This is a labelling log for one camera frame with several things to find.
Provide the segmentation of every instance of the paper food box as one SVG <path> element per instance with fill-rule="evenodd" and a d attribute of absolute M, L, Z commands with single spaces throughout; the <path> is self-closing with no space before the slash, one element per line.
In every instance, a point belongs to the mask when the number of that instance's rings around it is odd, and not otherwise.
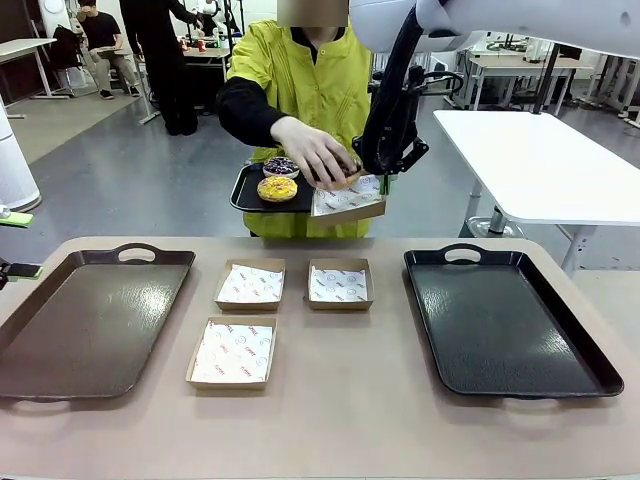
<path fill-rule="evenodd" d="M 316 189 L 311 205 L 313 222 L 331 227 L 385 214 L 386 197 L 380 195 L 380 180 L 364 175 L 342 190 Z"/>
<path fill-rule="evenodd" d="M 308 295 L 314 310 L 368 310 L 374 300 L 369 262 L 349 258 L 311 260 Z"/>
<path fill-rule="evenodd" d="M 189 362 L 187 382 L 196 388 L 265 388 L 276 331 L 271 317 L 210 318 Z"/>
<path fill-rule="evenodd" d="M 285 261 L 276 258 L 229 260 L 215 292 L 222 311 L 275 311 L 282 299 Z"/>

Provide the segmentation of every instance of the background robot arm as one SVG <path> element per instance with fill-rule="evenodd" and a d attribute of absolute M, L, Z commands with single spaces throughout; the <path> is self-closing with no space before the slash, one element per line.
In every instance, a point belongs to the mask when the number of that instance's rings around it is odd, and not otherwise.
<path fill-rule="evenodd" d="M 405 172 L 428 150 L 415 127 L 420 80 L 406 75 L 416 52 L 466 48 L 482 31 L 498 31 L 640 58 L 638 0 L 350 0 L 349 8 L 360 41 L 390 52 L 364 134 L 353 141 L 375 175 Z"/>

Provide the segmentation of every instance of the hand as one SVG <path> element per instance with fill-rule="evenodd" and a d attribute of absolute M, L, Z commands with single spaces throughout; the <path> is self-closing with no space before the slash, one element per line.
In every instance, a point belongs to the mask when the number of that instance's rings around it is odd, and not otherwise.
<path fill-rule="evenodd" d="M 271 126 L 271 136 L 284 148 L 287 156 L 300 168 L 310 185 L 316 182 L 311 169 L 320 178 L 321 187 L 328 188 L 333 183 L 329 172 L 342 186 L 347 179 L 338 165 L 339 159 L 352 172 L 357 170 L 351 155 L 331 135 L 302 123 L 294 117 L 284 117 Z"/>

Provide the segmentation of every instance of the beige floor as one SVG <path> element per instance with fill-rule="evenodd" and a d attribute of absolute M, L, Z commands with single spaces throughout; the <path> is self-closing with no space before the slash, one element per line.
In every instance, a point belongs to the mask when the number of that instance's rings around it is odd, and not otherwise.
<path fill-rule="evenodd" d="M 68 142 L 96 123 L 136 101 L 114 92 L 115 99 L 102 100 L 97 93 L 69 100 L 25 100 L 12 105 L 10 114 L 26 114 L 24 120 L 11 120 L 27 163 Z"/>

